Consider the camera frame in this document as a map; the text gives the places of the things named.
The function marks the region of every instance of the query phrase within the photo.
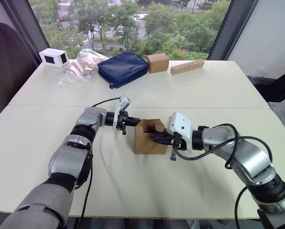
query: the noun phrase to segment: open cardboard box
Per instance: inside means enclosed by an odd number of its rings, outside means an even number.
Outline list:
[[[135,154],[165,154],[167,147],[149,139],[150,134],[163,132],[165,125],[160,119],[142,119],[135,127]]]

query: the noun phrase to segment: white box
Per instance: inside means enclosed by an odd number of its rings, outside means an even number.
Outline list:
[[[39,55],[42,61],[48,66],[61,68],[68,63],[67,53],[63,50],[47,48],[39,52]]]

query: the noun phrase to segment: window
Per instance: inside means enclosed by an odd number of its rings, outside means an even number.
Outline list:
[[[75,58],[92,48],[107,56],[207,59],[230,0],[29,0],[52,48]]]

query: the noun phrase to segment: white table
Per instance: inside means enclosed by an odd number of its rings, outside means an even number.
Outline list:
[[[132,107],[269,109],[235,62],[206,61],[202,69],[170,74],[171,66],[185,62],[170,61],[168,71],[146,74],[113,90],[98,75],[87,84],[61,85],[61,69],[41,64],[10,105],[91,106],[126,94]]]
[[[0,114],[0,211],[12,212],[29,191],[47,179],[48,162],[69,134],[83,107],[8,106]],[[266,141],[274,166],[285,181],[285,129],[269,109],[128,108],[129,115],[160,118],[167,123],[175,111],[194,126],[232,123],[241,135]],[[224,161],[209,155],[190,162],[162,155],[134,155],[134,128],[128,134],[99,129],[93,146],[94,177],[86,216],[233,218],[243,188]],[[75,191],[71,215],[80,215],[87,183]],[[246,192],[240,218],[258,217]]]

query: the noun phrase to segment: floor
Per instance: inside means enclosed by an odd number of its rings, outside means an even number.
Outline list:
[[[0,213],[0,225],[9,214]],[[70,217],[67,229],[73,229],[76,218]],[[241,220],[241,229],[263,229],[260,222]],[[81,229],[235,229],[234,220],[223,225],[217,220],[182,220],[182,219],[113,219],[84,218]]]

